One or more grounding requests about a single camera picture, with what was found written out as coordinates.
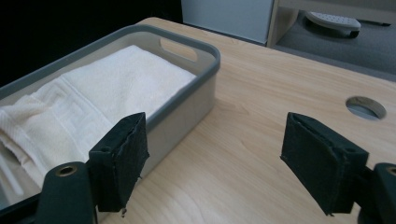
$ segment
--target gray carpet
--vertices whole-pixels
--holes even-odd
[[[396,24],[360,21],[360,34],[350,38],[348,31],[308,26],[306,21],[300,12],[275,49],[396,82]]]

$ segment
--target white cloth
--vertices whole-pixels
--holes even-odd
[[[195,76],[136,46],[82,66],[0,107],[0,140],[42,186],[53,167],[87,161],[122,118],[149,118]]]

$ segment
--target folded towel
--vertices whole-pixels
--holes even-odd
[[[122,118],[149,118],[195,76],[136,46],[62,74],[15,105],[0,107],[0,140],[30,177],[89,150]]]

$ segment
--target gray bin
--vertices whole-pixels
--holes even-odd
[[[187,49],[185,51],[192,53],[195,59],[186,58],[180,53],[172,52],[173,50],[169,48],[166,49],[164,41],[170,43],[171,46],[180,46],[176,49]],[[216,73],[220,62],[219,51],[213,46],[153,26],[128,26],[2,87],[0,105],[12,105],[23,95],[37,91],[42,85],[61,74],[131,45],[158,55],[196,75],[191,83],[147,120],[150,157],[142,172],[142,176],[145,176],[213,107]],[[4,146],[0,144],[0,153],[5,153],[5,151]],[[21,169],[15,168],[18,164],[15,159],[9,155],[5,155],[5,158],[27,193],[22,196],[13,195],[10,185],[1,181],[0,190],[6,197],[2,201],[2,192],[0,192],[0,209],[1,204],[16,203],[38,191],[37,186],[29,186],[30,183],[26,183],[27,175],[23,176]]]

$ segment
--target desk leg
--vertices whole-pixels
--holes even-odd
[[[295,23],[298,12],[298,9],[280,7],[279,0],[274,1],[267,48],[273,48],[276,42],[289,30]]]

